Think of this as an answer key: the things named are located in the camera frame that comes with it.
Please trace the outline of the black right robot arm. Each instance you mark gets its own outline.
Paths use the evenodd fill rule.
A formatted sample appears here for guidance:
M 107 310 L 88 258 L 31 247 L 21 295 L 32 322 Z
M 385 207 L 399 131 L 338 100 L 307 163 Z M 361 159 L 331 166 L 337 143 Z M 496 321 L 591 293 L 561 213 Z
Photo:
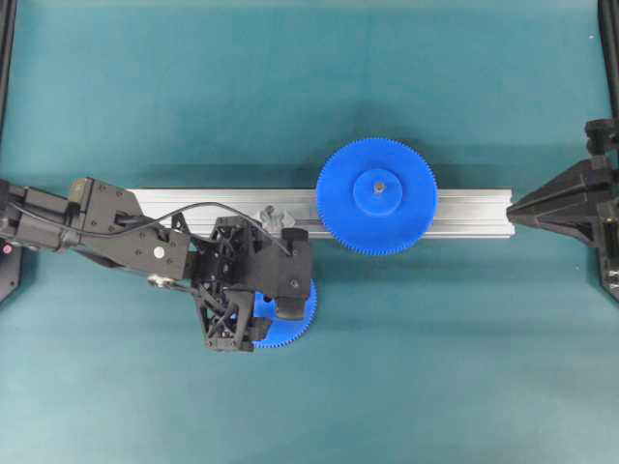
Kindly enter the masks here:
M 618 121 L 586 123 L 589 157 L 511 205 L 509 222 L 572 237 L 595 249 L 603 289 L 618 298 Z

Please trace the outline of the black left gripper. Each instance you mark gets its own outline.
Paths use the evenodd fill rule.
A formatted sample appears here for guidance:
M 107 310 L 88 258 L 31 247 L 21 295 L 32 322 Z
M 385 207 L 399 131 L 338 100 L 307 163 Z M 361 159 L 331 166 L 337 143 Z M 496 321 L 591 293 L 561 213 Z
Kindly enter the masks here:
M 262 223 L 247 216 L 218 217 L 210 235 L 192 238 L 187 271 L 207 349 L 216 352 L 254 350 L 272 320 L 252 317 L 254 292 L 263 292 L 264 278 L 256 269 L 264 249 Z

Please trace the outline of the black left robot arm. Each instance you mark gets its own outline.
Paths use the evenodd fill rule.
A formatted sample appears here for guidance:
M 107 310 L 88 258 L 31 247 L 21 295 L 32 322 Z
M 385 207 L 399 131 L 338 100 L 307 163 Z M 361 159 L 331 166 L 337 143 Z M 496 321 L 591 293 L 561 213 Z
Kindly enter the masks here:
M 171 224 L 147 217 L 136 196 L 92 178 L 68 196 L 1 183 L 1 238 L 12 246 L 75 253 L 114 270 L 145 276 L 156 288 L 187 293 L 198 312 L 206 346 L 250 352 L 270 327 L 253 315 L 255 292 L 233 271 L 250 245 L 262 245 L 244 217 L 222 217 L 210 236 L 191 232 L 183 211 Z

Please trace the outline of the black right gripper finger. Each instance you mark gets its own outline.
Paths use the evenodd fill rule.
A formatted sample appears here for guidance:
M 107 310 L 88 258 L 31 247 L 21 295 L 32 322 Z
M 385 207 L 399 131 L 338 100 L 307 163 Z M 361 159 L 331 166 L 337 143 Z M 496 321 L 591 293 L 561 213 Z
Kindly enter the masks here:
M 600 160 L 585 159 L 507 209 L 512 224 L 542 229 L 597 245 Z

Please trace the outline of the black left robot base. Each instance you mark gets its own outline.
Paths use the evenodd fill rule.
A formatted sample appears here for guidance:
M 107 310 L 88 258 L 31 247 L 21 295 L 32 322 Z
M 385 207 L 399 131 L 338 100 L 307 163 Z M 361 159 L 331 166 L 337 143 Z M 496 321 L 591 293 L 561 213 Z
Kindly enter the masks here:
M 1 240 L 0 249 L 0 302 L 7 300 L 19 287 L 23 249 Z

